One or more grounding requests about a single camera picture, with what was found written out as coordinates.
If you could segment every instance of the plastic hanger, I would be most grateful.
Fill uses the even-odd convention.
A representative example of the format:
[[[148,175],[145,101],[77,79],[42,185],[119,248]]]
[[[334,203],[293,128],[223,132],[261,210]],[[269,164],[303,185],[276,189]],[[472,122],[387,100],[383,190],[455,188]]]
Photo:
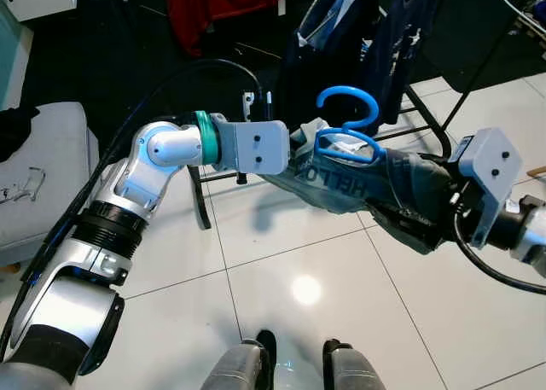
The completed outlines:
[[[371,137],[366,136],[362,132],[353,130],[357,128],[367,127],[377,120],[377,117],[379,116],[379,106],[377,105],[375,99],[366,91],[357,89],[356,87],[351,87],[349,85],[335,85],[333,87],[328,87],[326,90],[323,90],[318,95],[317,107],[322,108],[322,106],[324,105],[324,101],[328,97],[337,95],[353,96],[362,100],[369,108],[368,117],[359,121],[347,121],[341,126],[341,128],[325,128],[318,131],[317,136],[315,137],[315,152],[317,154],[327,155],[328,157],[341,158],[342,160],[361,162],[364,164],[370,164],[379,158],[383,158],[386,155],[386,151],[384,148],[382,148]],[[328,134],[346,134],[348,136],[358,138],[359,140],[367,143],[374,150],[374,153],[370,158],[322,148],[320,146],[320,139],[321,137],[327,136]]]

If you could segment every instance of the white tile floor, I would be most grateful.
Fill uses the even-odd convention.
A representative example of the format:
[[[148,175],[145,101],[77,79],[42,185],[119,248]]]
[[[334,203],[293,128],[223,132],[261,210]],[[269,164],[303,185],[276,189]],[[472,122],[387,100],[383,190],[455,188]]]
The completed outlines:
[[[415,89],[440,120],[456,101],[442,79]],[[546,165],[545,97],[546,74],[476,91],[450,134],[498,125],[525,169]],[[439,151],[426,131],[386,146]],[[519,182],[515,197],[546,198],[546,181],[522,172]],[[277,388],[321,388],[329,337],[361,350],[389,390],[545,388],[546,298],[488,279],[452,244],[420,256],[366,212],[322,212],[256,177],[206,190],[211,230],[197,224],[187,173],[174,179],[121,289],[129,299],[107,362],[79,389],[196,389],[241,335],[262,328],[278,336]],[[483,256],[544,283],[506,253]],[[16,285],[0,276],[2,317]]]

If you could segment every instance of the black cable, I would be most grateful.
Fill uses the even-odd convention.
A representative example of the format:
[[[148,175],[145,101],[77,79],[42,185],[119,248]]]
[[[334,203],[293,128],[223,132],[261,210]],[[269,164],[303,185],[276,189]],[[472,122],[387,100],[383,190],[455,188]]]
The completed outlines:
[[[25,273],[21,277],[23,282],[15,303],[11,308],[11,311],[8,315],[8,319],[3,326],[2,334],[0,335],[0,363],[3,361],[6,349],[8,348],[9,336],[11,335],[11,330],[13,328],[13,323],[15,319],[15,314],[20,308],[21,303],[26,297],[30,287],[37,281],[40,274],[44,271],[45,267],[53,257],[56,248],[67,236],[70,229],[74,226],[76,218],[78,217],[79,211],[83,207],[84,203],[89,198],[91,191],[93,190],[96,182],[98,181],[101,173],[104,171],[106,166],[112,162],[112,159],[116,157],[117,153],[121,146],[127,141],[129,137],[132,137],[134,134],[135,127],[133,125],[140,126],[143,124],[142,121],[136,118],[137,113],[149,103],[149,101],[161,92],[161,90],[168,84],[170,84],[174,79],[182,77],[186,73],[192,73],[196,70],[203,68],[213,68],[220,67],[226,68],[229,70],[235,70],[238,73],[241,73],[253,82],[254,90],[256,92],[256,97],[258,104],[262,104],[263,118],[267,119],[267,107],[264,99],[264,89],[259,83],[258,78],[254,73],[252,73],[246,67],[235,63],[233,61],[225,59],[202,59],[190,62],[188,65],[184,66],[182,69],[177,70],[170,76],[167,76],[165,79],[161,80],[151,91],[149,91],[141,101],[133,108],[131,113],[124,120],[119,129],[115,132],[112,141],[108,144],[103,156],[99,160],[95,170],[91,173],[89,180],[84,185],[84,187],[78,192],[76,197],[72,200],[66,211],[61,215],[59,220],[53,225],[48,235],[44,238],[41,247],[39,248],[36,256],[30,263],[29,267],[26,269]]]
[[[546,294],[546,286],[537,285],[535,283],[528,283],[519,279],[514,279],[510,276],[491,268],[486,262],[481,260],[471,247],[464,241],[464,237],[461,232],[461,213],[462,207],[459,206],[453,214],[453,235],[457,246],[462,250],[462,253],[478,267],[486,275],[498,280],[500,283],[509,285],[512,288],[525,290],[527,292],[533,292],[534,294]]]

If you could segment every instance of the white cushion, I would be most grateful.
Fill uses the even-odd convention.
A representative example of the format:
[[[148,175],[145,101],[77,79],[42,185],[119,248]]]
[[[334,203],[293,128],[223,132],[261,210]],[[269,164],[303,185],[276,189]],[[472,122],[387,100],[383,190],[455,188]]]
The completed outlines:
[[[0,188],[24,183],[30,166],[45,171],[35,201],[25,197],[0,204],[0,265],[35,254],[33,250],[89,179],[98,158],[98,144],[87,129],[80,103],[58,102],[38,110],[31,135],[0,163]]]

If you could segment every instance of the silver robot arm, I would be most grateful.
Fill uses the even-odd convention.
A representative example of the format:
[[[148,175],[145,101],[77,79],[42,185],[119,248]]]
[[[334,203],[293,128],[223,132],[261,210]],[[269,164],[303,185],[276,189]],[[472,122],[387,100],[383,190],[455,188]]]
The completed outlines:
[[[278,121],[228,123],[221,114],[202,114],[198,125],[145,125],[20,306],[0,389],[72,388],[78,375],[101,365],[124,309],[113,287],[125,282],[176,172],[216,164],[277,174],[288,157],[288,131]]]

